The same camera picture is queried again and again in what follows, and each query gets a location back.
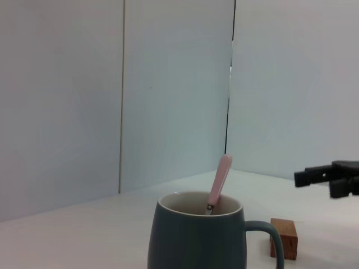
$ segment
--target white backdrop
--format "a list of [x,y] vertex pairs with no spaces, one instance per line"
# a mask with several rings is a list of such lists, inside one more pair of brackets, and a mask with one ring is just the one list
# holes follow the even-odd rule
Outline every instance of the white backdrop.
[[359,2],[242,0],[233,46],[233,168],[293,178],[359,160]]
[[0,221],[116,194],[122,0],[0,2]]
[[233,0],[126,1],[121,191],[216,169]]

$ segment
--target mug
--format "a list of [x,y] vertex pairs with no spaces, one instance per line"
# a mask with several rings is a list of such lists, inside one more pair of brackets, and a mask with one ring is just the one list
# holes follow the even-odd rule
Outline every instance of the mug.
[[246,269],[247,231],[270,234],[277,269],[284,269],[282,241],[274,226],[263,221],[245,221],[241,204],[223,195],[212,215],[206,216],[208,198],[208,192],[183,192],[158,201],[148,269]]

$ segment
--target white table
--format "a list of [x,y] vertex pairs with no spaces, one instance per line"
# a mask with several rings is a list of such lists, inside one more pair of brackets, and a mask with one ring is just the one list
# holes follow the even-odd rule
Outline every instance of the white table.
[[[156,202],[174,191],[209,191],[214,172],[0,223],[0,268],[146,269]],[[359,268],[359,198],[330,200],[328,188],[231,170],[223,193],[246,220],[294,220],[297,261],[286,268]],[[247,235],[248,269],[275,268],[265,233]]]

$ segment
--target pink spoon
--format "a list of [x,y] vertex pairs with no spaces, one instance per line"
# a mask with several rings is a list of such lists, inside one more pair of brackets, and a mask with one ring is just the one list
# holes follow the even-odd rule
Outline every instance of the pink spoon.
[[217,204],[220,193],[222,191],[225,179],[228,175],[229,168],[231,168],[232,164],[232,156],[230,154],[224,154],[222,158],[220,158],[217,173],[215,175],[214,183],[212,186],[211,193],[209,194],[208,204],[206,215],[211,215],[212,210],[214,209],[215,205]]

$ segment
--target mug handle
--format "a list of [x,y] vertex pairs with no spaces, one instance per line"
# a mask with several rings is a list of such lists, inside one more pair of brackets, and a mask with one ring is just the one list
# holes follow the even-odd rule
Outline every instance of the mug handle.
[[275,254],[277,257],[277,269],[284,269],[284,252],[282,240],[275,227],[265,221],[251,220],[246,221],[246,231],[264,231],[268,233],[274,241]]

